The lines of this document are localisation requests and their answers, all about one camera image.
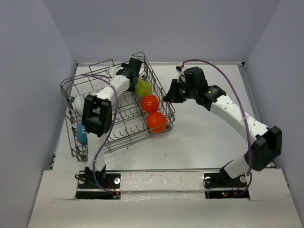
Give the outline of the white square dish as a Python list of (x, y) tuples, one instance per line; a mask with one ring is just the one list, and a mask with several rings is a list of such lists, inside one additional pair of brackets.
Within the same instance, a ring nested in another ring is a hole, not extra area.
[(139, 77), (138, 82), (135, 85), (135, 92), (140, 97), (145, 97), (147, 95), (152, 95), (152, 86), (148, 81), (144, 81)]

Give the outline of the orange bowl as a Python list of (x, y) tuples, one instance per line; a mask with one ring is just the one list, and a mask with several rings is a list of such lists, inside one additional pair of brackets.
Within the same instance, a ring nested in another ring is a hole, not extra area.
[(167, 128), (167, 119), (160, 112), (150, 113), (147, 117), (147, 125), (154, 133), (160, 133)]
[(159, 109), (159, 99), (154, 95), (147, 95), (141, 99), (140, 106), (148, 113), (157, 112)]

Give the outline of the grey wire dish rack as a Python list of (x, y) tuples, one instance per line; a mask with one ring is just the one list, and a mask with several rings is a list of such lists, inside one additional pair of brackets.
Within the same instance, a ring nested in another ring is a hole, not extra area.
[[(134, 53), (132, 57), (142, 61), (139, 77), (151, 84), (152, 95), (159, 99), (160, 106), (158, 112), (162, 113), (167, 119), (167, 128), (164, 131), (170, 131), (173, 128), (175, 120), (173, 106), (162, 100), (165, 96), (165, 91), (144, 52)], [(72, 78), (64, 79), (60, 84), (63, 100), (68, 106), (65, 120), (69, 151), (71, 156), (76, 158), (78, 162), (87, 161), (88, 145), (81, 145), (77, 141), (76, 127), (81, 123), (82, 117), (73, 109), (73, 100), (80, 94), (86, 96), (98, 93), (106, 87), (106, 83), (91, 77), (91, 75), (108, 76), (108, 69), (111, 66), (120, 67), (121, 64), (115, 63), (112, 59), (90, 64), (85, 72)], [(155, 133), (147, 125), (148, 113), (140, 106), (141, 99), (142, 97), (135, 91), (126, 91), (118, 97), (116, 121), (113, 131), (103, 149), (105, 154), (128, 148), (154, 136)]]

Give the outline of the blue bowl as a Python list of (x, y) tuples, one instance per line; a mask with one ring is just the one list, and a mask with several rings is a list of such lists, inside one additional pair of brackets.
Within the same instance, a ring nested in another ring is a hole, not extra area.
[(85, 127), (81, 123), (76, 127), (76, 138), (81, 145), (88, 145), (87, 133)]

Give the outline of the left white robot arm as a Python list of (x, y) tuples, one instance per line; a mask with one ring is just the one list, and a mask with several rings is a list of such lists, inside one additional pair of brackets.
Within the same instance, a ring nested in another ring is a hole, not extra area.
[(106, 179), (106, 164), (103, 148), (108, 141), (116, 120), (118, 97), (126, 91), (134, 91), (138, 82), (142, 61), (130, 58), (128, 63), (109, 69), (110, 80), (96, 74), (91, 77), (106, 83), (95, 95), (87, 95), (82, 112), (82, 125), (88, 138), (88, 161), (85, 180), (96, 188), (103, 188)]

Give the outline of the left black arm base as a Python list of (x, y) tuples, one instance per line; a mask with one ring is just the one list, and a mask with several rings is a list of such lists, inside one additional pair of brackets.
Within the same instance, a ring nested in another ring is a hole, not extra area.
[(102, 171), (93, 173), (88, 167), (75, 174), (76, 198), (80, 200), (119, 200), (121, 198), (121, 174)]

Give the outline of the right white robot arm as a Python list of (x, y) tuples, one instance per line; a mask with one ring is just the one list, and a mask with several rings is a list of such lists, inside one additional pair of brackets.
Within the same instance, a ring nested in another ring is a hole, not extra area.
[(177, 66), (176, 70), (179, 77), (172, 80), (163, 101), (183, 103), (193, 99), (223, 119), (250, 144), (244, 155), (228, 162), (211, 177), (211, 183), (217, 188), (230, 186), (248, 170), (263, 170), (281, 154), (282, 131), (279, 127), (268, 127), (243, 112), (223, 89), (217, 85), (208, 85), (201, 68)]

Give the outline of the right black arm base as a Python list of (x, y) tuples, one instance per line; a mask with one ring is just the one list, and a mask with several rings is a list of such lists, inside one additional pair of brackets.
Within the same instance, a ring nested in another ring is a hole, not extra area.
[(222, 180), (219, 172), (207, 172), (204, 173), (202, 184), (206, 199), (250, 199), (244, 174)]

